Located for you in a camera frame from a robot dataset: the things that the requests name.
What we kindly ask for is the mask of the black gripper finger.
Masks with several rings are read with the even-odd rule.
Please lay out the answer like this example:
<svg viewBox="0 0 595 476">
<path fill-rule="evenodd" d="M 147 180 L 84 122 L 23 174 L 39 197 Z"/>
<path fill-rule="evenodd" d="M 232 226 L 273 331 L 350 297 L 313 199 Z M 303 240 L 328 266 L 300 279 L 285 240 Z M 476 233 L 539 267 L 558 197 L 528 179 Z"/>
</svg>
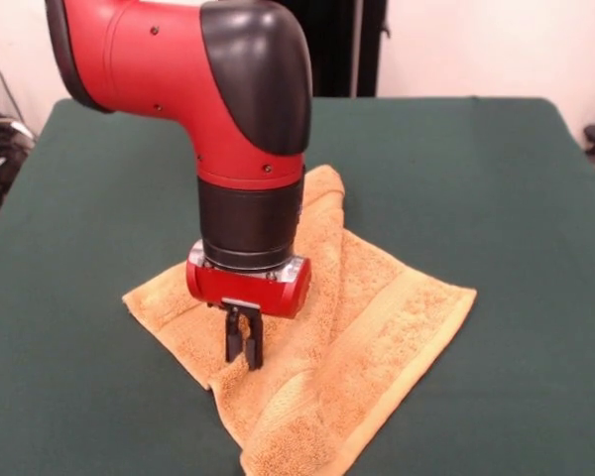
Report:
<svg viewBox="0 0 595 476">
<path fill-rule="evenodd" d="M 246 309 L 245 316 L 249 324 L 245 355 L 249 369 L 255 371 L 263 366 L 264 322 L 258 309 Z"/>
<path fill-rule="evenodd" d="M 225 360 L 233 362 L 241 353 L 243 337 L 240 330 L 240 309 L 230 306 L 226 309 L 225 317 Z"/>
</svg>

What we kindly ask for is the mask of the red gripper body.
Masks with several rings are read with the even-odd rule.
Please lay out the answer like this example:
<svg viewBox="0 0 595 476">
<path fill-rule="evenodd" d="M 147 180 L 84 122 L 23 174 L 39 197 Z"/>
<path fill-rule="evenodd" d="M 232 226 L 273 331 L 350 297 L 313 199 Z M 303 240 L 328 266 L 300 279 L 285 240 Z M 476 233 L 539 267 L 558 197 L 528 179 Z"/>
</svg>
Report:
<svg viewBox="0 0 595 476">
<path fill-rule="evenodd" d="M 185 278 L 189 293 L 210 304 L 242 304 L 265 315 L 295 318 L 311 282 L 311 261 L 292 256 L 270 271 L 229 271 L 211 264 L 201 240 L 188 253 Z"/>
</svg>

